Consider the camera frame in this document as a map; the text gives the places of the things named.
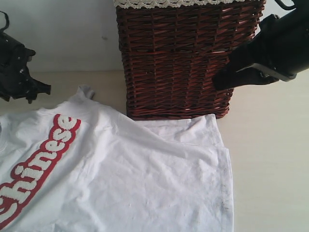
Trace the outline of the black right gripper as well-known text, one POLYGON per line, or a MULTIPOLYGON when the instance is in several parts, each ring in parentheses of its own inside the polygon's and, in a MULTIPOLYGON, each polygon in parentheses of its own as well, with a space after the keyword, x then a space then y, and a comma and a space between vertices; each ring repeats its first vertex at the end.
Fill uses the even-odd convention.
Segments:
POLYGON ((212 78, 217 91, 289 82, 309 68, 309 2, 276 3, 288 14, 264 18, 260 32, 230 53, 227 65, 212 78))

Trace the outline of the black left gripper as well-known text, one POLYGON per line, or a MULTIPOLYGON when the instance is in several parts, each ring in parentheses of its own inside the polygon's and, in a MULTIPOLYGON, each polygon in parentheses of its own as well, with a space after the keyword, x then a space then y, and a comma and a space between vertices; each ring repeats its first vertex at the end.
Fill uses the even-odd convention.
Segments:
POLYGON ((0 33, 0 98, 25 98, 28 103, 37 99, 40 93, 51 94, 51 86, 30 76, 27 63, 36 52, 8 34, 0 33))

